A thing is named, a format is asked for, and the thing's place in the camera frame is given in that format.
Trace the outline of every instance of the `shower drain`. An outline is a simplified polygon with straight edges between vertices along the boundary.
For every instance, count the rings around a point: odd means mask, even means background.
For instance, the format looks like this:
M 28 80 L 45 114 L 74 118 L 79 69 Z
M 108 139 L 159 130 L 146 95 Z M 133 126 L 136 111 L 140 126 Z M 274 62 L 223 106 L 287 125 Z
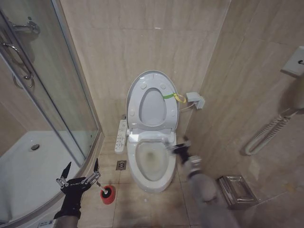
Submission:
M 125 170 L 126 165 L 127 165 L 127 161 L 126 160 L 124 160 L 124 161 L 117 161 L 116 170 Z
M 40 147 L 39 144 L 35 144 L 35 145 L 33 145 L 30 149 L 31 149 L 32 151 L 35 151 L 35 150 L 37 150 L 39 147 Z

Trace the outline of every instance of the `coiled cord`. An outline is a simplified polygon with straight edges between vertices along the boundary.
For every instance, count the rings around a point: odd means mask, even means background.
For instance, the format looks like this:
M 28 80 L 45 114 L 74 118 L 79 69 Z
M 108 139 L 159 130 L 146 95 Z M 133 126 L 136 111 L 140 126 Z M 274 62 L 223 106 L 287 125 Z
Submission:
M 255 135 L 255 137 L 246 145 L 245 154 L 253 155 L 258 153 L 264 146 L 266 146 L 276 136 L 276 134 L 286 124 L 288 124 L 291 117 L 298 112 L 298 110 L 295 110 L 290 115 L 283 116 L 283 114 L 288 111 L 290 111 L 290 109 L 287 109 L 284 112 L 282 112 L 277 118 L 273 119 L 261 131 L 259 131 Z

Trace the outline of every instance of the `toilet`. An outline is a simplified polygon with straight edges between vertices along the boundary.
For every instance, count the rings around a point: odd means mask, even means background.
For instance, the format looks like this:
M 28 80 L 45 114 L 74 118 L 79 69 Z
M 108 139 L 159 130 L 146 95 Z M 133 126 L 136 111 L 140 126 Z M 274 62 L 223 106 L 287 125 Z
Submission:
M 160 71 L 146 71 L 132 83 L 126 101 L 127 154 L 132 177 L 147 192 L 161 192 L 170 184 L 176 156 L 165 142 L 176 144 L 179 104 L 173 82 Z

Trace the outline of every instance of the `tiled floor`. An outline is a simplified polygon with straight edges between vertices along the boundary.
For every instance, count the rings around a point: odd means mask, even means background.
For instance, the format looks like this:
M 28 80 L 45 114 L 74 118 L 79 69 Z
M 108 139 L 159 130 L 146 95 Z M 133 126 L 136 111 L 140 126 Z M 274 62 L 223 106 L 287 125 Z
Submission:
M 100 199 L 100 188 L 92 186 L 84 193 L 81 203 L 80 228 L 117 227 L 170 227 L 199 228 L 197 209 L 188 194 L 188 184 L 177 166 L 170 186 L 163 192 L 150 194 L 141 190 L 134 182 L 129 166 L 116 171 L 118 160 L 127 160 L 127 154 L 114 153 L 116 138 L 105 138 L 98 161 L 103 185 L 116 188 L 115 201 L 105 205 Z

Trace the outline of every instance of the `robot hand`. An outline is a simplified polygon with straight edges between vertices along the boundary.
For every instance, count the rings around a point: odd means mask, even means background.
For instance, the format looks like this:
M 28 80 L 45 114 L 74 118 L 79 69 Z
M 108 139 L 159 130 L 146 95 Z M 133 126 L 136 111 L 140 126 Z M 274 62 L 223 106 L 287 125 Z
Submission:
M 82 194 L 88 190 L 100 177 L 98 159 L 96 159 L 94 171 L 89 177 L 80 177 L 66 181 L 71 168 L 71 163 L 63 170 L 61 177 L 56 181 L 60 185 L 61 191 L 66 195 L 61 210 L 56 213 L 54 219 L 62 216 L 81 216 L 80 201 Z

